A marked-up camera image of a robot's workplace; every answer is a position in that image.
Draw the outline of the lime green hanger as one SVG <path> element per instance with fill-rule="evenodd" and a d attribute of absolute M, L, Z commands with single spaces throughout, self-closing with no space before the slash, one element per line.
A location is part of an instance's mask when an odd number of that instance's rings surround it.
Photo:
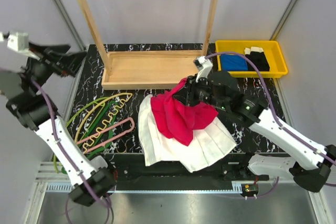
<path fill-rule="evenodd" d="M 106 99 L 108 97 L 102 97 L 102 98 L 98 98 L 98 99 L 95 99 L 91 102 L 89 102 L 88 104 L 86 104 L 85 106 L 83 106 L 81 109 L 79 109 L 69 120 L 68 122 L 66 123 L 66 127 L 68 127 L 72 122 L 73 120 L 79 116 L 81 114 L 82 111 L 84 111 L 87 107 L 90 107 L 92 106 L 93 104 L 97 105 L 99 101 L 103 101 L 104 99 Z M 53 163 L 53 166 L 54 166 L 54 170 L 57 174 L 60 173 L 59 169 L 58 169 L 58 164 L 57 164 L 57 161 L 56 161 L 56 155 L 53 154 L 53 157 L 52 157 L 52 163 Z"/>

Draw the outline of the yellow plastic tray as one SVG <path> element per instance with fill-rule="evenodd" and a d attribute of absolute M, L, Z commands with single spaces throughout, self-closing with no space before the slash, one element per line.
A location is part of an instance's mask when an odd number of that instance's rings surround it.
<path fill-rule="evenodd" d="M 264 50 L 266 59 L 270 66 L 269 71 L 260 71 L 263 78 L 281 78 L 288 74 L 288 68 L 282 55 L 280 46 L 274 40 L 217 40 L 215 42 L 216 52 L 233 51 L 239 54 L 244 53 L 245 48 L 259 47 Z"/>

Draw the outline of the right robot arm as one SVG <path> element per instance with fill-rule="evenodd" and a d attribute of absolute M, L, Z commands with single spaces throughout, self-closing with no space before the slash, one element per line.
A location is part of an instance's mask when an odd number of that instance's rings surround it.
<path fill-rule="evenodd" d="M 303 136 L 271 110 L 271 103 L 240 92 L 237 80 L 228 72 L 212 72 L 208 77 L 189 76 L 174 95 L 187 106 L 201 102 L 224 112 L 235 123 L 271 140 L 288 157 L 249 154 L 233 173 L 244 180 L 254 176 L 293 179 L 301 188 L 318 193 L 326 185 L 335 162 L 335 146 L 323 146 Z"/>

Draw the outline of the magenta pink shirt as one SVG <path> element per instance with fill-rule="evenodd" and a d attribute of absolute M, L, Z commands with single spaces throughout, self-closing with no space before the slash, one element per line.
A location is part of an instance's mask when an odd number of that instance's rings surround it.
<path fill-rule="evenodd" d="M 167 138 L 189 146 L 194 138 L 193 132 L 209 126 L 218 116 L 218 112 L 203 102 L 196 106 L 186 106 L 173 98 L 185 84 L 184 78 L 171 91 L 153 96 L 150 105 L 158 131 Z"/>

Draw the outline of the wooden clothes rack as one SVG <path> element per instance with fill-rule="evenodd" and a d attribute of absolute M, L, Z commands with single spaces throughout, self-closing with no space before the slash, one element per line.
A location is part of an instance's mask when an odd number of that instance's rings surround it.
<path fill-rule="evenodd" d="M 107 52 L 87 0 L 77 0 L 104 64 L 105 90 L 168 89 L 194 74 L 193 60 L 207 54 L 218 0 L 211 0 L 201 50 Z"/>

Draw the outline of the folded blue cloth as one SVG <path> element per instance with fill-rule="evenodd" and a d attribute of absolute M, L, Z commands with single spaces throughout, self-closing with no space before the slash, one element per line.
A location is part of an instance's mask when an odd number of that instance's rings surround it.
<path fill-rule="evenodd" d="M 225 71 L 247 71 L 247 62 L 237 55 L 222 54 L 220 55 L 220 65 Z"/>

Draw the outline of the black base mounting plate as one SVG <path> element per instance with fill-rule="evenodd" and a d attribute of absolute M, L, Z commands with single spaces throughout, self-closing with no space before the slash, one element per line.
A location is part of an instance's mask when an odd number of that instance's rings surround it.
<path fill-rule="evenodd" d="M 110 159 L 118 171 L 119 177 L 138 178 L 141 176 L 186 176 L 211 177 L 224 181 L 268 181 L 268 175 L 255 175 L 248 169 L 250 154 L 228 154 L 209 167 L 196 172 L 189 172 L 181 162 L 160 161 L 146 166 L 142 154 L 114 154 Z"/>

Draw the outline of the folded black cloth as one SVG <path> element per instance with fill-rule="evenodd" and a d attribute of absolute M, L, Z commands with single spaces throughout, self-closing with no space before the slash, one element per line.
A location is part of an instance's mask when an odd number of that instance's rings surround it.
<path fill-rule="evenodd" d="M 260 72 L 268 72 L 270 70 L 265 52 L 260 47 L 250 47 L 244 49 L 244 55 L 249 59 Z"/>

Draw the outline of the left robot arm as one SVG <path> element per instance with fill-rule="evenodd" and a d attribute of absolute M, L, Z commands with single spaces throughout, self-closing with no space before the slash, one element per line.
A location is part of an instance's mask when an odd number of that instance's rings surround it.
<path fill-rule="evenodd" d="M 57 156 L 73 187 L 70 199 L 83 206 L 98 202 L 116 184 L 113 167 L 103 157 L 88 160 L 71 138 L 58 108 L 42 89 L 52 74 L 76 76 L 86 51 L 69 52 L 70 45 L 40 46 L 9 41 L 7 47 L 27 56 L 20 72 L 1 70 L 1 94 L 6 108 L 20 124 L 35 132 Z"/>

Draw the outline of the white pink garment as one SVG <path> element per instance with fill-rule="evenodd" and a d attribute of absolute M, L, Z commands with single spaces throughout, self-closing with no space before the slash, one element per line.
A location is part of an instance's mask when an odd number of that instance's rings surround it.
<path fill-rule="evenodd" d="M 218 118 L 205 129 L 195 130 L 189 146 L 165 137 L 155 123 L 151 98 L 151 95 L 144 98 L 138 114 L 138 136 L 146 166 L 160 161 L 179 161 L 192 173 L 213 165 L 236 147 L 236 141 Z"/>

